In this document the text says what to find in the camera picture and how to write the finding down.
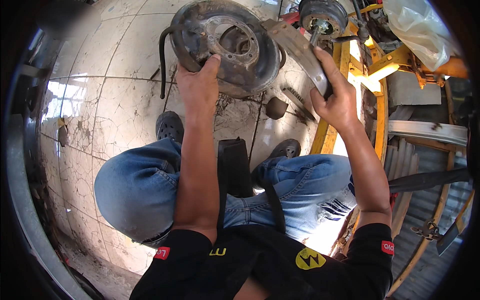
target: corrugated metal sheet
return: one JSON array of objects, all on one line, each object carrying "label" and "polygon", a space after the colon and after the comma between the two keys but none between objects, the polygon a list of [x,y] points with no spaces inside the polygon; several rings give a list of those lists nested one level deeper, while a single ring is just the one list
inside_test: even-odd
[{"label": "corrugated metal sheet", "polygon": [[[415,153],[419,155],[419,173],[445,170],[448,153],[419,145],[416,145]],[[454,168],[464,168],[466,165],[467,162],[464,158],[456,157]],[[444,234],[453,224],[463,203],[467,200],[471,188],[467,182],[456,182],[451,185],[438,225],[441,234]],[[421,242],[421,237],[417,236],[410,228],[412,226],[421,227],[426,219],[433,216],[441,192],[442,187],[436,186],[413,193],[400,234],[394,240],[395,257],[392,266],[394,279],[406,267]],[[435,241],[430,242],[410,275],[393,293],[393,298],[396,300],[428,299],[442,281],[461,242],[461,238],[457,238],[442,256],[438,256]]]}]

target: blue jeans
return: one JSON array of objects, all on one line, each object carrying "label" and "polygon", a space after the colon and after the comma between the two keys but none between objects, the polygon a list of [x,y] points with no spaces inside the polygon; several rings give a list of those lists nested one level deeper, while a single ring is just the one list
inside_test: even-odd
[{"label": "blue jeans", "polygon": [[[173,224],[180,177],[181,145],[165,138],[109,159],[95,179],[102,216],[132,240],[157,248],[155,239]],[[271,158],[259,165],[270,180],[285,214],[286,234],[303,241],[321,222],[336,222],[356,205],[348,158],[307,155]],[[236,198],[227,195],[224,227],[274,226],[265,193]]]}]

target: logo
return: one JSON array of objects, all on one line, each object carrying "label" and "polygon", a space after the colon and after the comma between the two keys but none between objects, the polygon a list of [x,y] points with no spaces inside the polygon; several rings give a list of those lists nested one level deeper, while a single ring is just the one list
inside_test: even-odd
[{"label": "logo", "polygon": [[156,254],[153,258],[166,260],[169,253],[170,253],[170,247],[160,247],[157,249]]},{"label": "logo", "polygon": [[302,270],[310,270],[313,268],[319,268],[324,265],[326,259],[317,251],[310,248],[302,249],[295,258],[297,267]]},{"label": "logo", "polygon": [[219,253],[219,252],[220,252],[220,248],[217,248],[215,253],[213,253],[213,249],[212,249],[212,250],[210,250],[210,253],[208,255],[210,255],[210,256],[213,256],[213,255],[224,256],[225,252],[227,252],[227,249],[223,248],[223,252],[222,253]]},{"label": "logo", "polygon": [[394,255],[394,244],[390,241],[383,240],[382,241],[382,251]]}]

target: black t-shirt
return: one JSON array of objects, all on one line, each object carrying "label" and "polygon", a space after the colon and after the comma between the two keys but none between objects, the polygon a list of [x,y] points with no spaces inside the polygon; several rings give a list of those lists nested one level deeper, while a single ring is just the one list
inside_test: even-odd
[{"label": "black t-shirt", "polygon": [[224,229],[212,247],[201,233],[173,230],[130,299],[232,299],[253,276],[270,299],[384,299],[393,243],[385,224],[359,228],[335,260],[260,225]]}]

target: gray block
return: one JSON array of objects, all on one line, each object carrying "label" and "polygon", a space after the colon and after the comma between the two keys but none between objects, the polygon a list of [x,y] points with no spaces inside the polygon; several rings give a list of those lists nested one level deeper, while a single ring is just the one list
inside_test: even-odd
[{"label": "gray block", "polygon": [[414,73],[396,71],[388,76],[388,100],[393,105],[425,105],[441,104],[440,87],[436,84],[426,84],[420,89]]}]

